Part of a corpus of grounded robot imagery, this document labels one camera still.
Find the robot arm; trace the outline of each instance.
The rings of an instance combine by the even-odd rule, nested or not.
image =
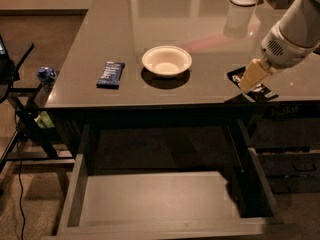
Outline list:
[[[293,67],[320,42],[320,0],[295,0],[262,40],[262,58],[254,59],[239,82],[248,93],[262,80]]]

